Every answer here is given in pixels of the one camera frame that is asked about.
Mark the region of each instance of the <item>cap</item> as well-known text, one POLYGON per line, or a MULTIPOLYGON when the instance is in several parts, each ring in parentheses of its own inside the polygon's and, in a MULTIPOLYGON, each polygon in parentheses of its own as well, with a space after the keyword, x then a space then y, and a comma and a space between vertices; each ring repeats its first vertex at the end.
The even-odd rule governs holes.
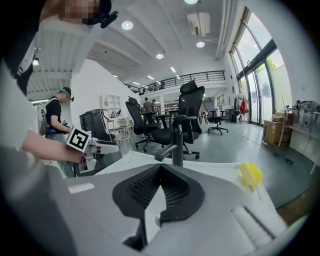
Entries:
POLYGON ((106 28, 118 17, 117 11, 109 14, 111 11, 111 6, 111 0, 100 0, 99 12, 93 13, 92 18, 83 18, 82 23, 85 25, 95 25, 97 23, 101 23, 101 28, 106 28))
POLYGON ((70 100, 73 102, 75 97, 71 93, 71 89, 69 87, 63 87, 60 89, 60 92, 67 93, 70 95, 70 100))

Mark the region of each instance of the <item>railing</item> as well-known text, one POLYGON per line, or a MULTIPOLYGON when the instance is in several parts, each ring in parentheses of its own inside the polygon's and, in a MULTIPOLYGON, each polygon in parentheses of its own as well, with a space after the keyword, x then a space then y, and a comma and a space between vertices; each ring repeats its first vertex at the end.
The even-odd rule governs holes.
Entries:
POLYGON ((185 74, 178 77, 172 77, 166 80, 159 82, 151 83, 147 86, 139 88, 139 95, 155 92, 158 90, 163 90, 170 87, 182 86, 192 80, 195 80, 196 83, 200 82, 213 82, 213 81, 224 81, 225 71, 208 71, 208 72, 199 72, 192 74, 185 74))
POLYGON ((126 87, 128 87, 134 94, 139 94, 139 89, 140 89, 140 88, 135 87, 135 86, 130 85, 130 84, 126 84, 126 83, 124 83, 124 85, 125 85, 126 87))

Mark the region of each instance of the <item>recessed light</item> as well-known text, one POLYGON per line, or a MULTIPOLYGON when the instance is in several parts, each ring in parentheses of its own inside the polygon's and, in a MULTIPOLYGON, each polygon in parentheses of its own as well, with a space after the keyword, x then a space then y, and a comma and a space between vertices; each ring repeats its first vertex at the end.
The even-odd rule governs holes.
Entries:
POLYGON ((205 46, 205 43, 202 41, 196 43, 196 47, 198 47, 198 48, 202 48, 204 46, 205 46))
POLYGON ((155 56, 157 59, 162 59, 164 57, 164 55, 162 53, 159 53, 155 56))
POLYGON ((39 59, 38 58, 34 58, 34 60, 32 61, 32 65, 33 66, 39 66, 39 59))
POLYGON ((124 30, 130 30, 134 27, 133 23, 131 21, 125 21, 121 24, 121 27, 124 29, 124 30))
POLYGON ((198 0, 184 0, 184 1, 189 5, 194 5, 195 3, 198 2, 198 0))

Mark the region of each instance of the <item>tree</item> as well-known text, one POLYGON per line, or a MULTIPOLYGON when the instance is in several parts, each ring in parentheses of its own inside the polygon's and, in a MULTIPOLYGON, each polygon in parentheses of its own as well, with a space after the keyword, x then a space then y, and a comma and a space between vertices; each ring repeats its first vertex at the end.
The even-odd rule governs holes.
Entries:
MULTIPOLYGON (((276 64, 272 61, 272 59, 267 58, 266 61, 268 62, 269 68, 271 71, 275 70, 277 68, 276 64)), ((262 64, 260 67, 258 67, 257 72, 264 70, 266 68, 265 64, 262 64)))
POLYGON ((241 88, 244 88, 244 87, 246 87, 246 80, 245 79, 243 79, 243 80, 241 80, 241 88))

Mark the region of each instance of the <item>ceiling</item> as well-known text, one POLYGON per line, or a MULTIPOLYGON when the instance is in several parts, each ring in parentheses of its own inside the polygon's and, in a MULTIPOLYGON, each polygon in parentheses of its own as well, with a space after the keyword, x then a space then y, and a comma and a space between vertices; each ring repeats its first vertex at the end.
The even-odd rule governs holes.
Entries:
POLYGON ((118 11, 119 17, 105 29, 100 24, 75 25, 56 17, 46 19, 36 35, 40 65, 34 67, 27 97, 47 99, 61 87, 70 86, 72 72, 79 72, 86 58, 97 61, 121 82, 137 87, 174 77, 170 67, 184 75, 185 66, 189 74, 195 62, 213 63, 222 24, 222 2, 113 0, 111 11, 118 11), (210 15, 210 33, 205 38, 191 33, 187 14, 197 12, 210 15), (122 29, 124 21, 131 21, 133 28, 122 29), (199 41, 205 42, 203 48, 196 47, 199 41), (156 59, 159 53, 163 59, 156 59))

